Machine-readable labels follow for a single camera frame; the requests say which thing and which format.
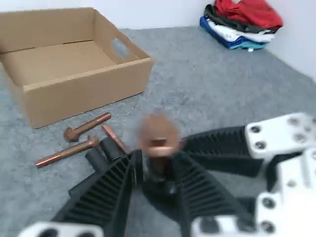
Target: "open cardboard box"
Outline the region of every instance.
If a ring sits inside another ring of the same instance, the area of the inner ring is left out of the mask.
[[[0,13],[0,59],[32,128],[143,92],[153,65],[93,8]]]

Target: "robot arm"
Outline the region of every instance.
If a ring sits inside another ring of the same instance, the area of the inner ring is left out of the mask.
[[[72,197],[52,222],[36,223],[19,237],[46,236],[42,234],[49,230],[56,230],[59,237],[122,237],[132,177],[142,183],[143,160],[141,151],[117,159],[84,194]],[[257,197],[251,213],[204,166],[248,176],[261,170],[269,192]],[[183,237],[309,237],[314,233],[316,120],[307,114],[189,136],[183,150],[172,158],[172,168],[172,194],[181,213]]]

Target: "folded clothes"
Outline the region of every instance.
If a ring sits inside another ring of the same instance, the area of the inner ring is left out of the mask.
[[[218,15],[231,20],[242,21],[247,24],[263,28],[283,26],[281,17],[264,0],[216,0],[215,9]]]
[[[230,41],[230,42],[237,40],[241,36],[254,42],[271,42],[271,40],[274,39],[275,37],[274,34],[265,35],[262,33],[258,33],[258,34],[244,33],[244,32],[229,28],[227,26],[216,25],[210,19],[207,19],[207,22],[213,31],[215,31],[218,35],[223,37],[226,41]]]
[[[262,27],[247,24],[241,21],[228,19],[224,16],[218,15],[215,11],[215,6],[211,4],[208,4],[205,7],[204,16],[207,16],[211,21],[213,21],[217,25],[227,26],[237,31],[241,31],[245,33],[264,32],[264,34],[274,34],[279,29],[279,28],[262,28]]]
[[[249,49],[260,49],[265,47],[268,43],[253,42],[243,36],[239,37],[235,41],[227,41],[220,35],[218,35],[214,30],[212,30],[207,22],[207,18],[202,16],[199,22],[200,26],[203,27],[210,35],[212,35],[217,41],[229,49],[235,48],[249,48]]]

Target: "copper bolt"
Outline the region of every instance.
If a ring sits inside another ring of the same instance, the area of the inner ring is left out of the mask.
[[[102,126],[103,131],[107,134],[108,137],[111,137],[115,143],[117,144],[117,146],[119,148],[121,148],[121,150],[128,154],[130,153],[130,148],[128,148],[125,143],[114,133],[114,131],[111,129],[110,126],[107,125],[103,125]]]
[[[77,142],[81,134],[93,129],[95,126],[109,120],[110,118],[111,114],[109,112],[106,112],[75,129],[68,127],[64,132],[64,138],[67,142]]]
[[[139,147],[151,158],[169,158],[180,150],[180,132],[165,115],[149,115],[140,129]]]
[[[87,141],[82,142],[78,145],[69,147],[68,149],[62,150],[60,152],[57,152],[51,156],[44,157],[43,159],[38,160],[35,165],[37,168],[41,168],[43,166],[52,164],[56,161],[59,161],[61,159],[73,156],[79,152],[83,152],[85,150],[88,150],[93,147],[97,147],[99,145],[99,139],[97,137],[90,137],[88,136]]]

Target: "gray carpet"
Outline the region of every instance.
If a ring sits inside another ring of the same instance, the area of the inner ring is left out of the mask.
[[[68,189],[93,172],[84,154],[36,169],[34,162],[66,148],[63,130],[110,111],[108,124],[129,146],[142,114],[165,111],[183,136],[283,114],[316,115],[316,87],[270,53],[229,51],[200,28],[124,30],[156,63],[146,92],[31,130],[0,80],[0,236],[14,237],[35,221],[50,220],[69,198]],[[100,127],[88,134],[104,138]],[[215,173],[234,195],[257,195],[262,179]],[[179,227],[135,191],[128,237],[178,237]]]

